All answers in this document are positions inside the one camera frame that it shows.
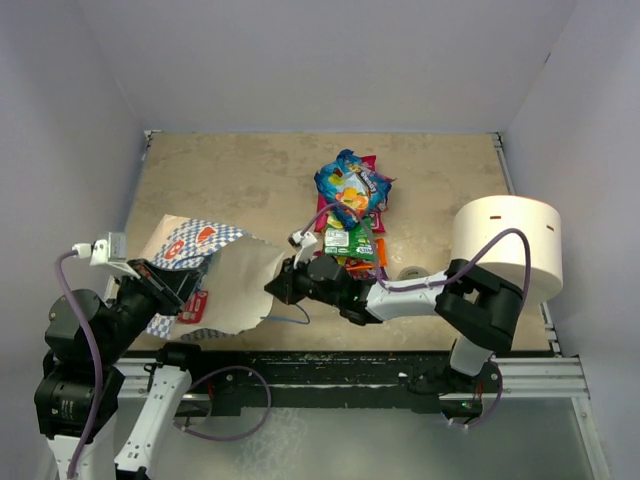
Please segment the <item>blue colourful snack bag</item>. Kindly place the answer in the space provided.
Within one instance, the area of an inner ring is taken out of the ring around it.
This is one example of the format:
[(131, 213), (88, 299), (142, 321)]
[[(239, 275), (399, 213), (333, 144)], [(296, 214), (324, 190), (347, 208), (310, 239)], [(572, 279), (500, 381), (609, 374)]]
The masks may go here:
[(387, 209), (388, 195), (394, 180), (362, 164), (362, 157), (352, 150), (342, 150), (336, 159), (321, 167), (314, 175), (317, 196), (327, 205), (342, 203), (365, 219), (374, 210)]

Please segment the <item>blue checkered paper bag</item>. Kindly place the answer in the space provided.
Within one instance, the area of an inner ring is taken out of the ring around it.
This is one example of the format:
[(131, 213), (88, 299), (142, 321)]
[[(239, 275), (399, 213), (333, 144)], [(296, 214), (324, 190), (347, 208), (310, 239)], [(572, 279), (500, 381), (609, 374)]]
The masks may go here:
[(157, 314), (144, 332), (158, 339), (198, 341), (235, 336), (256, 328), (264, 320), (310, 323), (308, 313), (300, 306), (291, 313), (271, 312), (274, 297), (264, 286), (274, 279), (284, 251), (242, 228), (164, 215), (141, 257), (165, 269), (204, 269), (196, 289), (208, 292), (201, 322), (178, 322), (182, 311), (178, 315)]

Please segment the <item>red Real chips bag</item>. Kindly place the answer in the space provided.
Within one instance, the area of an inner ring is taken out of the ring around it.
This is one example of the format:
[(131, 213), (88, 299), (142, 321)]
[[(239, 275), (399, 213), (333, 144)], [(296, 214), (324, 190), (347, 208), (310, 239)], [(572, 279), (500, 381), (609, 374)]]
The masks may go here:
[[(369, 168), (371, 171), (376, 170), (376, 155), (367, 155), (361, 158), (362, 164)], [(327, 201), (321, 194), (317, 196), (317, 205), (316, 211), (319, 212), (327, 205)], [(374, 210), (368, 214), (368, 218), (371, 220), (371, 230), (373, 233), (384, 234), (386, 232), (385, 225), (382, 220), (382, 213), (379, 210)], [(320, 215), (315, 221), (313, 225), (313, 231), (315, 233), (322, 232), (327, 225), (329, 224), (330, 214), (328, 211), (325, 211), (322, 215)]]

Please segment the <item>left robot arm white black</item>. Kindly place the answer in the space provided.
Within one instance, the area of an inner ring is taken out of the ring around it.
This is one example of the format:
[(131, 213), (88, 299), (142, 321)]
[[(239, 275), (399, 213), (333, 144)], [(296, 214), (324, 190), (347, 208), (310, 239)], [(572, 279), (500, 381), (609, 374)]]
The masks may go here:
[(34, 402), (39, 430), (64, 479), (152, 479), (159, 453), (182, 397), (202, 387), (204, 365), (195, 345), (167, 343), (145, 367), (146, 400), (120, 450), (114, 448), (118, 397), (125, 375), (117, 362), (157, 316), (179, 315), (206, 268), (164, 269), (144, 259), (110, 303), (88, 289), (72, 290), (63, 254), (55, 263), (63, 290), (49, 311), (49, 347)]

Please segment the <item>orange snack box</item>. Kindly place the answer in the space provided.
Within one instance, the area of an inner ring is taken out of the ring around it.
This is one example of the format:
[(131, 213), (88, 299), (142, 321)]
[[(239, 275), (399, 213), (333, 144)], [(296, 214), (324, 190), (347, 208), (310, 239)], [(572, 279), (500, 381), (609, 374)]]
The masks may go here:
[(358, 242), (346, 257), (374, 259), (377, 257), (379, 267), (384, 268), (387, 266), (385, 241), (383, 238), (377, 238), (374, 240), (374, 245), (371, 245), (366, 239), (364, 239), (362, 242)]

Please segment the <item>purple Fox's candy bag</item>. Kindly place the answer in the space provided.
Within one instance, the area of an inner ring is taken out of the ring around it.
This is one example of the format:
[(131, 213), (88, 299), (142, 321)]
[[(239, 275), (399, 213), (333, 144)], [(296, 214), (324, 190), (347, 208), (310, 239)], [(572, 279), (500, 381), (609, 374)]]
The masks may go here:
[(355, 279), (371, 279), (377, 276), (379, 263), (374, 258), (346, 257), (344, 266)]

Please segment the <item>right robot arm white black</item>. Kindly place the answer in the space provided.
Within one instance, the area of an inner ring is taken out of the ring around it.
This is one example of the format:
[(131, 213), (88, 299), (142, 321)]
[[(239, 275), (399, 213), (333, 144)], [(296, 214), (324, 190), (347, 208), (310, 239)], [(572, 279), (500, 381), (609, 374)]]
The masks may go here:
[(401, 317), (436, 315), (460, 337), (445, 366), (446, 383), (467, 391), (491, 356), (511, 350), (524, 303), (512, 282), (462, 259), (434, 275), (409, 280), (355, 279), (329, 256), (301, 263), (286, 259), (264, 290), (283, 304), (314, 300), (365, 326)]

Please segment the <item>red small snack packet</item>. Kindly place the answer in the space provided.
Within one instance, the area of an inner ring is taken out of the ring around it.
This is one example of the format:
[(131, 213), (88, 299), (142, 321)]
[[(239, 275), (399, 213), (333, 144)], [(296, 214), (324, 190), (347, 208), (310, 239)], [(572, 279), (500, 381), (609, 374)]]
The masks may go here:
[(201, 322), (208, 302), (208, 292), (198, 290), (185, 303), (184, 309), (178, 315), (177, 321), (182, 324), (193, 325)]

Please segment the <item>green snack pack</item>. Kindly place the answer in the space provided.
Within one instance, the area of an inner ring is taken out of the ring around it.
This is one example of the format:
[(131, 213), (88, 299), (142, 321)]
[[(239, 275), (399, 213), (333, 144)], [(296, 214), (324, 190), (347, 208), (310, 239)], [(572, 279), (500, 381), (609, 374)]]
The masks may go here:
[(359, 222), (347, 230), (330, 214), (323, 234), (323, 253), (336, 257), (347, 257), (373, 261), (373, 249), (369, 236)]

